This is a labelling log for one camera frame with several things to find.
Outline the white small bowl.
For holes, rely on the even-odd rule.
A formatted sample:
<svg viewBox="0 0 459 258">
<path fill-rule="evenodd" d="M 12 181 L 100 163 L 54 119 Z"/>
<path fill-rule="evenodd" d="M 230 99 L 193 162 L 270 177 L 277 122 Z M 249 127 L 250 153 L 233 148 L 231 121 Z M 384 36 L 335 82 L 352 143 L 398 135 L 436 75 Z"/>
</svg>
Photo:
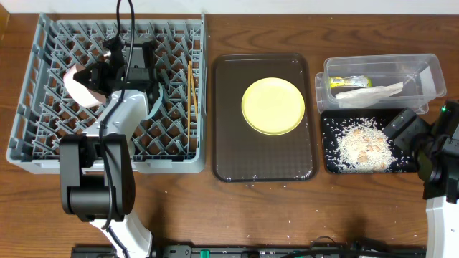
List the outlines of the white small bowl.
<svg viewBox="0 0 459 258">
<path fill-rule="evenodd" d="M 84 108 L 92 108 L 102 105 L 106 101 L 106 97 L 104 95 L 87 89 L 84 85 L 73 79 L 73 76 L 83 69 L 84 67 L 81 64 L 74 64 L 65 73 L 63 82 L 66 91 L 75 102 Z"/>
</svg>

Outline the light blue bowl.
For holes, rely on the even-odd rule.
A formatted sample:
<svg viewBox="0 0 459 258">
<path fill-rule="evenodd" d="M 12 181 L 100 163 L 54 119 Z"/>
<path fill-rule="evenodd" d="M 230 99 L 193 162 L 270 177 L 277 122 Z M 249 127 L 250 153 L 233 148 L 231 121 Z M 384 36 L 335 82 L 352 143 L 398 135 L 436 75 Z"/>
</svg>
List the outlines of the light blue bowl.
<svg viewBox="0 0 459 258">
<path fill-rule="evenodd" d="M 151 105 L 145 120 L 151 119 L 160 109 L 164 100 L 164 86 L 158 83 L 153 87 L 152 93 L 148 96 L 148 103 Z"/>
</svg>

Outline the yellow round plate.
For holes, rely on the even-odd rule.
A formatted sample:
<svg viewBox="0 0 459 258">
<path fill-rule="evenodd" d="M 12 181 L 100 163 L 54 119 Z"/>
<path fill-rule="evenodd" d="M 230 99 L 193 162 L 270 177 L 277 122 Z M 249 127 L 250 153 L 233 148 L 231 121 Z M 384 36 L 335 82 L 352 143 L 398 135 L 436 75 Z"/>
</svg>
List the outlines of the yellow round plate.
<svg viewBox="0 0 459 258">
<path fill-rule="evenodd" d="M 251 128 L 264 135 L 278 136 L 300 125 L 306 104 L 293 83 L 278 77 L 266 77 L 245 90 L 241 110 Z"/>
</svg>

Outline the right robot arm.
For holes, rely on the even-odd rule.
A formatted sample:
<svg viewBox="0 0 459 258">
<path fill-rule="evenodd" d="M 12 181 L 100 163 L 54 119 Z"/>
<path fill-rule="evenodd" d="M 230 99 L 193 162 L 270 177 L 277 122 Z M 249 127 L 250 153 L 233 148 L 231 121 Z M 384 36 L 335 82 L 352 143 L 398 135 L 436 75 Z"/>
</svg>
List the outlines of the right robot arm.
<svg viewBox="0 0 459 258">
<path fill-rule="evenodd" d="M 424 182 L 428 223 L 427 257 L 458 256 L 458 102 L 447 101 L 433 124 L 409 108 L 383 129 L 414 159 Z"/>
</svg>

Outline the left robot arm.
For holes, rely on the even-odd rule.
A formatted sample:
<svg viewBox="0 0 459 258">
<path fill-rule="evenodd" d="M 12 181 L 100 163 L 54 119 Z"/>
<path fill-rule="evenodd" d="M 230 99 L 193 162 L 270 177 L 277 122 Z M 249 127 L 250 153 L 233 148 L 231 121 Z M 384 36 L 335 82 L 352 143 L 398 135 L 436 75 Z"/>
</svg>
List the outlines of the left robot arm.
<svg viewBox="0 0 459 258">
<path fill-rule="evenodd" d="M 84 108 L 105 104 L 97 120 L 59 143 L 62 208 L 101 230 L 115 257 L 152 257 L 153 234 L 133 210 L 136 186 L 131 138 L 162 105 L 152 41 L 104 43 L 107 62 L 73 65 L 64 76 L 71 98 Z"/>
</svg>

